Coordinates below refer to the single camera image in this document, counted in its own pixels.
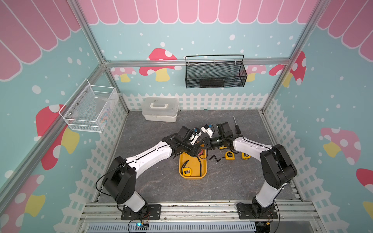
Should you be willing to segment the black orange screwdriver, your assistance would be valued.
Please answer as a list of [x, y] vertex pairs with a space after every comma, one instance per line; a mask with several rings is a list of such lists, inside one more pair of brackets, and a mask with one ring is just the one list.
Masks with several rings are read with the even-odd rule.
[[237, 124], [236, 118], [233, 117], [233, 119], [234, 119], [234, 123], [235, 123], [235, 131], [236, 131], [236, 134], [241, 134], [241, 130], [240, 130], [239, 125]]

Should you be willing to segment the yellow storage tray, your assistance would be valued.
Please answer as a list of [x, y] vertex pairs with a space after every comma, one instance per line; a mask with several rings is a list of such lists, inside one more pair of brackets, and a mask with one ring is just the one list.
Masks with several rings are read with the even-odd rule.
[[191, 176], [190, 177], [184, 177], [184, 179], [187, 180], [200, 180], [204, 178], [207, 174], [207, 151], [204, 149], [204, 146], [202, 148], [204, 150], [204, 154], [201, 156], [192, 157], [187, 153], [183, 153], [179, 156], [179, 174], [181, 174], [181, 166], [182, 164], [189, 160], [187, 167], [191, 168]]

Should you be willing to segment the black mesh wall basket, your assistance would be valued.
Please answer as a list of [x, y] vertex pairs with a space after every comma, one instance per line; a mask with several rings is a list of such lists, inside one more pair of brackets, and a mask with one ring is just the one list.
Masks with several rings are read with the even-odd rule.
[[189, 55], [185, 57], [186, 88], [244, 87], [247, 71], [244, 55]]

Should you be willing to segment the white plastic toolbox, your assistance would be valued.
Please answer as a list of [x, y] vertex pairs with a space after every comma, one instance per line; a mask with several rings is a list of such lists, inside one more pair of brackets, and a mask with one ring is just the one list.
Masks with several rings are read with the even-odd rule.
[[174, 97], [147, 97], [141, 110], [147, 121], [176, 122], [179, 101]]

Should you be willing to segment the yellow tape measure in tray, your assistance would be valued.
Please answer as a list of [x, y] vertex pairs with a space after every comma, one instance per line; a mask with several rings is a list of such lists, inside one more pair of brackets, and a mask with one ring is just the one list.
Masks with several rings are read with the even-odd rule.
[[190, 177], [191, 176], [191, 168], [187, 167], [189, 160], [185, 161], [181, 166], [181, 174], [184, 177]]

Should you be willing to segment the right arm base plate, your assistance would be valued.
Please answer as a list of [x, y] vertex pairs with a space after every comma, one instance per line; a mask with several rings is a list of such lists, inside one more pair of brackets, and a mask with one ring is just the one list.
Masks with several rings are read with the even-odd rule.
[[240, 219], [278, 219], [275, 204], [263, 208], [257, 203], [237, 203], [236, 208]]

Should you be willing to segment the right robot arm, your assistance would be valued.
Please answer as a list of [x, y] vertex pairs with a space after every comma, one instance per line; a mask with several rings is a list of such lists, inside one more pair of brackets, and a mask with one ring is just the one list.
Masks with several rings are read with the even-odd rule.
[[297, 175], [297, 169], [284, 146], [266, 145], [247, 139], [239, 127], [236, 132], [230, 129], [227, 122], [218, 124], [216, 128], [205, 125], [201, 131], [210, 136], [205, 140], [208, 149], [227, 147], [257, 159], [261, 163], [265, 182], [252, 200], [257, 215], [271, 208], [283, 187]]

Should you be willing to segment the yellow tape measure with strap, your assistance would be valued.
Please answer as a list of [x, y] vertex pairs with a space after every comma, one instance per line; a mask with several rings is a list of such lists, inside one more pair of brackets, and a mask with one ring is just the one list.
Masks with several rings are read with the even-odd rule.
[[213, 155], [209, 158], [209, 161], [215, 160], [216, 162], [219, 162], [221, 160], [228, 160], [233, 161], [235, 160], [235, 154], [232, 151], [228, 151], [225, 153], [224, 157], [218, 158], [217, 156]]

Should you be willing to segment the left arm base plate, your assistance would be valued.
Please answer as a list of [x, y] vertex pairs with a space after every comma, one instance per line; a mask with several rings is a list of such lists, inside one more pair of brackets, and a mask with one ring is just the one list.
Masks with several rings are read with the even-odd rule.
[[138, 212], [134, 212], [127, 206], [124, 206], [121, 211], [121, 220], [160, 220], [161, 214], [160, 204], [145, 204]]

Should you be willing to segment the green led circuit board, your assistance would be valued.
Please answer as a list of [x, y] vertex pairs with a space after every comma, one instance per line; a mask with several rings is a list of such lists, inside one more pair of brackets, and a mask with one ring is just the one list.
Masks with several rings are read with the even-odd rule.
[[149, 230], [149, 224], [146, 223], [137, 223], [135, 227], [136, 231], [147, 231]]

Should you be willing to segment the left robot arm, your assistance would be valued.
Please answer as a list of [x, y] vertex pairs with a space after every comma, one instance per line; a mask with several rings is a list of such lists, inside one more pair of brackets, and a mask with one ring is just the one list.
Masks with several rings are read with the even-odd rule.
[[198, 156], [202, 152], [197, 140], [202, 131], [183, 126], [179, 132], [164, 137], [155, 146], [142, 153], [128, 157], [115, 158], [109, 171], [100, 179], [106, 189], [106, 195], [111, 196], [117, 205], [124, 204], [131, 211], [139, 214], [147, 211], [147, 202], [136, 192], [136, 180], [147, 169], [158, 162], [184, 152]]

